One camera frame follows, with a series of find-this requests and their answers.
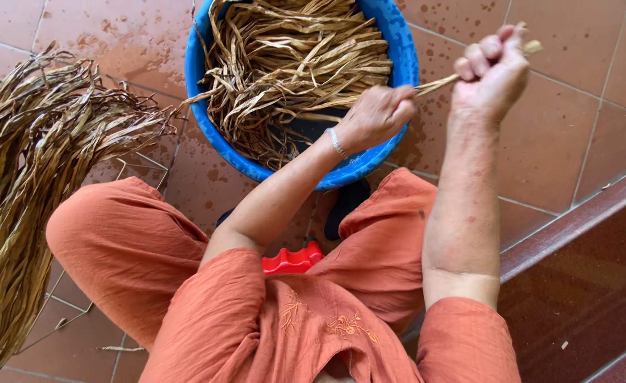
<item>hand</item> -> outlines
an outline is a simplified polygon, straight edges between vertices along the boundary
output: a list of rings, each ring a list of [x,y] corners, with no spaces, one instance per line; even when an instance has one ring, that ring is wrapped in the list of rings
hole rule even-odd
[[[414,115],[410,85],[396,89],[375,85],[366,89],[334,130],[339,145],[351,155],[384,143]]]
[[[455,62],[464,81],[455,84],[452,115],[483,119],[499,126],[528,82],[523,56],[523,27],[505,25],[496,35],[468,46]]]

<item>embroidery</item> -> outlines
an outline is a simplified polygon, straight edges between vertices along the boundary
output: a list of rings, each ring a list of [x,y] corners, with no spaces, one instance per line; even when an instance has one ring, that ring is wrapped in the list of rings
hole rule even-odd
[[[334,319],[334,321],[327,324],[327,330],[335,335],[339,335],[343,339],[346,339],[346,335],[353,335],[356,331],[363,331],[368,335],[368,338],[372,343],[379,344],[381,348],[384,348],[381,342],[379,342],[379,338],[370,330],[366,330],[362,328],[358,322],[360,321],[360,317],[358,313],[353,314],[353,318],[348,319],[345,316],[340,316],[339,318]]]
[[[294,316],[296,316],[299,312],[299,309],[303,309],[308,313],[310,312],[310,310],[304,302],[301,302],[296,292],[292,291],[291,294],[287,293],[285,295],[294,300],[294,302],[286,303],[282,306],[282,311],[280,311],[280,322],[282,324],[280,325],[280,328],[284,330],[285,335],[291,336],[289,331],[294,331],[294,325],[299,324],[298,322],[294,322],[293,320]]]

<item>orange shirt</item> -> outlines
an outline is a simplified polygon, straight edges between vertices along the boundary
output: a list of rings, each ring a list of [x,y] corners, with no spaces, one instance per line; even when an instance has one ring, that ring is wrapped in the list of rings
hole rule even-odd
[[[519,382],[505,321],[448,298],[424,320],[417,364],[351,292],[310,274],[266,277],[232,249],[174,295],[140,382],[310,383],[339,354],[358,383]]]

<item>knee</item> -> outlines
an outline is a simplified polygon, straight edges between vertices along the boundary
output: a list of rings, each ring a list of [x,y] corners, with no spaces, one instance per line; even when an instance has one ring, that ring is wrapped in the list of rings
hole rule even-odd
[[[46,240],[59,260],[83,248],[88,238],[99,231],[99,222],[118,210],[121,202],[110,184],[82,187],[53,212],[46,225]]]

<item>tiled floor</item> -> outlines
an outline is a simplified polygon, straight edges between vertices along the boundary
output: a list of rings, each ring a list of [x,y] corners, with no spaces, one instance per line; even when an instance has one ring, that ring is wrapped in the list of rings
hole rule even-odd
[[[589,199],[626,174],[626,0],[397,0],[410,22],[421,80],[451,74],[465,44],[493,33],[503,22],[526,21],[530,37],[545,50],[531,58],[533,73],[521,102],[503,124],[500,214],[502,244],[508,248]],[[0,78],[13,65],[56,40],[62,49],[96,59],[110,81],[128,81],[141,94],[156,92],[162,105],[177,105],[183,88],[183,49],[190,28],[191,0],[0,0]],[[397,166],[437,183],[445,151],[449,89],[418,102],[419,116],[391,155],[368,179],[373,189]],[[211,148],[191,114],[177,135],[147,149],[164,170],[127,166],[160,186],[169,203],[207,234],[216,219],[234,207],[256,183],[233,169]],[[142,157],[125,161],[149,166]],[[98,165],[87,183],[110,181],[122,163]],[[299,249],[316,236],[326,251],[326,214],[335,192],[312,195],[287,231],[269,248]],[[75,306],[87,298],[65,279],[56,295]],[[79,309],[49,302],[30,340],[74,318]],[[100,350],[137,344],[97,308],[41,343],[14,357],[1,382],[133,382],[146,352]]]

